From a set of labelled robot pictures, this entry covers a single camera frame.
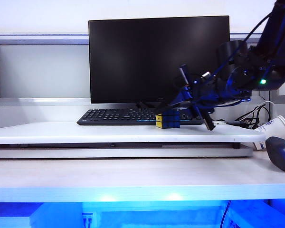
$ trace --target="white cable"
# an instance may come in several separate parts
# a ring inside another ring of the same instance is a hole
[[[244,116],[242,119],[240,119],[239,121],[243,121],[244,119],[246,119],[247,117],[249,117],[251,114],[253,114],[254,112],[258,111],[258,108],[261,107],[263,104],[265,103],[272,103],[273,105],[275,105],[275,103],[273,103],[272,101],[264,101],[262,104],[260,104],[259,106],[256,107],[256,109],[252,112],[247,114],[246,116]]]

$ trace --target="black keyboard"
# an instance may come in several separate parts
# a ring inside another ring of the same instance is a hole
[[[90,109],[78,121],[79,125],[156,125],[154,109]],[[181,125],[198,125],[188,110],[180,111]]]

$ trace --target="rubik's cube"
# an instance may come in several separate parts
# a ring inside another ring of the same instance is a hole
[[[159,128],[179,128],[180,112],[171,109],[156,115],[156,126]]]

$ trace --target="wooden surface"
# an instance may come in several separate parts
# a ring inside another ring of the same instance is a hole
[[[0,202],[285,198],[285,172],[252,158],[0,161]]]

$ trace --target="monitor stand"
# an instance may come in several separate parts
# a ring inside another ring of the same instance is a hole
[[[80,126],[72,122],[30,123],[0,128],[0,159],[248,157],[241,143],[265,135],[231,125],[177,129],[156,126]]]

